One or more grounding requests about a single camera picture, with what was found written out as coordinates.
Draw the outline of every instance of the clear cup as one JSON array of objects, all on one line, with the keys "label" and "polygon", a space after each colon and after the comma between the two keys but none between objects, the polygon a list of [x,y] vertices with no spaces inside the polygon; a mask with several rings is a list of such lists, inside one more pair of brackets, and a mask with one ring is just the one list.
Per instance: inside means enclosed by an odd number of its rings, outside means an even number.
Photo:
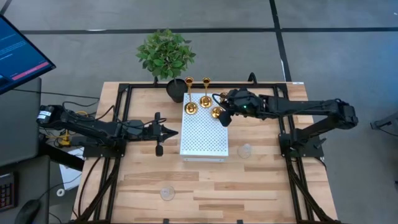
[{"label": "clear cup", "polygon": [[160,190],[160,196],[165,201],[173,200],[175,196],[175,191],[172,186],[164,187]]},{"label": "clear cup", "polygon": [[238,155],[242,159],[247,159],[251,156],[251,145],[244,144],[243,146],[238,148]]}]

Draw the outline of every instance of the computer mouse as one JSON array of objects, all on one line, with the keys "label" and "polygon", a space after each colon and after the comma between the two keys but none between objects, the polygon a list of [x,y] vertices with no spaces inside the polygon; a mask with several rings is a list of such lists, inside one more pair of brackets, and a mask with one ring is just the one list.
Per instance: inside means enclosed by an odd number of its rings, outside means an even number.
[{"label": "computer mouse", "polygon": [[29,200],[19,210],[15,224],[31,224],[40,208],[39,200]]}]

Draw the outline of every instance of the table leg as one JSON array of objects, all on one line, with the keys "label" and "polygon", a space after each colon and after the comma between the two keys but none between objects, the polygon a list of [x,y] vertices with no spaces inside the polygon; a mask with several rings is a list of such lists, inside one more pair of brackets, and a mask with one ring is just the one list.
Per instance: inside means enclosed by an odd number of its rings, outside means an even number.
[{"label": "table leg", "polygon": [[51,160],[58,162],[59,164],[68,166],[72,169],[82,171],[84,160],[77,156],[73,156],[67,152],[64,152],[56,147],[52,147],[46,143],[40,143],[39,145],[39,156],[48,155]]}]

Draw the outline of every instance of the green leaves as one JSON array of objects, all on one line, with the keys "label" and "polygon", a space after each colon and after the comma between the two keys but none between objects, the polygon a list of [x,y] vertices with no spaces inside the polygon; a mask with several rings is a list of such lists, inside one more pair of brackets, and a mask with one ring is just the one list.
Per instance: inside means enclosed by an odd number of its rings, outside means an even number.
[{"label": "green leaves", "polygon": [[144,54],[144,53],[136,54],[136,56],[139,57],[139,58],[142,58],[142,59],[146,59],[148,57],[148,55]]},{"label": "green leaves", "polygon": [[157,31],[147,36],[144,44],[140,45],[136,55],[143,69],[148,69],[152,75],[160,78],[175,78],[181,75],[181,71],[188,69],[188,62],[193,63],[191,40],[185,40],[180,34],[173,34],[166,29]]},{"label": "green leaves", "polygon": [[161,68],[155,68],[155,70],[152,72],[153,76],[159,76],[162,73],[162,69]]},{"label": "green leaves", "polygon": [[171,70],[167,70],[167,74],[168,74],[170,77],[174,77],[173,71],[171,71]]},{"label": "green leaves", "polygon": [[154,63],[155,63],[155,65],[157,65],[157,66],[163,66],[163,65],[164,65],[164,61],[159,60],[159,59],[155,59],[155,60],[154,60]]},{"label": "green leaves", "polygon": [[180,62],[180,61],[175,61],[172,63],[173,68],[179,68],[181,66],[182,66],[182,62]]}]

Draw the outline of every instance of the potted plant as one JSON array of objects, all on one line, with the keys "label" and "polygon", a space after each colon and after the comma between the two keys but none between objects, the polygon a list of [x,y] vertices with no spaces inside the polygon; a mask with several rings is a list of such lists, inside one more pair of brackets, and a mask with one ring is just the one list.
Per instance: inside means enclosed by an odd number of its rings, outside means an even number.
[{"label": "potted plant", "polygon": [[187,92],[187,85],[184,80],[176,78],[181,71],[188,69],[188,62],[193,63],[195,53],[189,44],[191,40],[185,40],[180,34],[173,34],[169,29],[148,35],[144,44],[139,46],[136,55],[142,63],[143,69],[148,69],[154,77],[166,79],[173,78],[167,84],[167,94],[176,103],[183,101],[184,93]]}]

